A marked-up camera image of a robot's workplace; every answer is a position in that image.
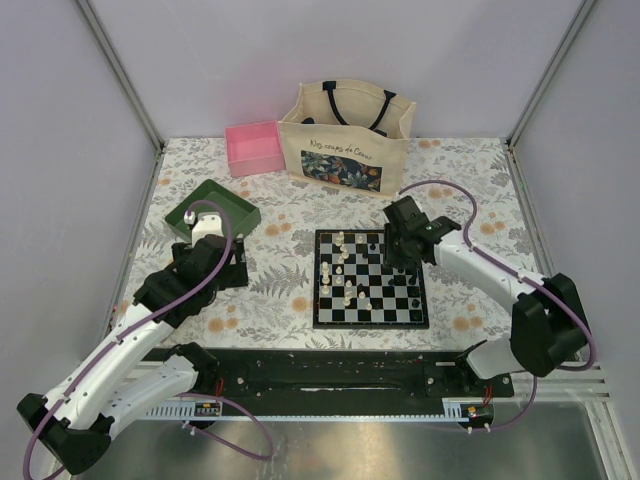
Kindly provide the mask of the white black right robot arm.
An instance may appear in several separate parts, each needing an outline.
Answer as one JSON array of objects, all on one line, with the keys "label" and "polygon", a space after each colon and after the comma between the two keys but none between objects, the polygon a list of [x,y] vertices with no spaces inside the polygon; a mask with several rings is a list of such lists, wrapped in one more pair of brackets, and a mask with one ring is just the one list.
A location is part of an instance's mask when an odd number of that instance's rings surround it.
[{"label": "white black right robot arm", "polygon": [[545,377],[555,369],[581,371],[595,362],[593,336],[585,323],[575,285],[560,274],[552,284],[533,272],[518,270],[473,242],[466,230],[427,226],[414,233],[387,223],[384,227],[387,264],[420,269],[440,266],[466,279],[511,314],[510,336],[485,341],[465,355],[455,371],[455,383],[475,396],[498,375],[528,372]]}]

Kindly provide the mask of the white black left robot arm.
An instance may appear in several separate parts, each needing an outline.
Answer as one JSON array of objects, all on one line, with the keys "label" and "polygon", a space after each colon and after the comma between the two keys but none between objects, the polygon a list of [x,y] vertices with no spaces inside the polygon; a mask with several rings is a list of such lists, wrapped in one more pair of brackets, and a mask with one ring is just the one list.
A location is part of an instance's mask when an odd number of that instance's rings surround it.
[{"label": "white black left robot arm", "polygon": [[62,471],[78,475],[97,463],[132,422],[181,394],[212,394],[222,381],[218,361],[196,342],[172,348],[151,373],[128,386],[125,377],[187,319],[209,306],[221,291],[248,283],[244,246],[234,238],[227,214],[215,206],[188,208],[187,243],[172,246],[172,261],[149,274],[116,326],[57,386],[29,393],[17,411],[32,430],[23,460],[41,443]]}]

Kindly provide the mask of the black white chess board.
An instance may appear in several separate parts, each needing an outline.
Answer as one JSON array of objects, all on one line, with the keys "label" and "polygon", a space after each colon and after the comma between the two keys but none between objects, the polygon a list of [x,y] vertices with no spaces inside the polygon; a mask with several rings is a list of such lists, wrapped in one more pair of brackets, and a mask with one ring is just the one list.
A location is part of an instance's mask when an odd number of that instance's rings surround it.
[{"label": "black white chess board", "polygon": [[[424,275],[420,270],[398,270],[383,263],[384,232],[381,229],[318,229],[314,235],[315,329],[427,329],[428,308]],[[365,243],[357,243],[359,236]],[[348,252],[340,263],[342,252]],[[322,293],[322,263],[330,266],[330,292]],[[345,295],[351,303],[344,306]],[[413,308],[413,299],[420,301]],[[371,301],[372,310],[366,309]]]}]

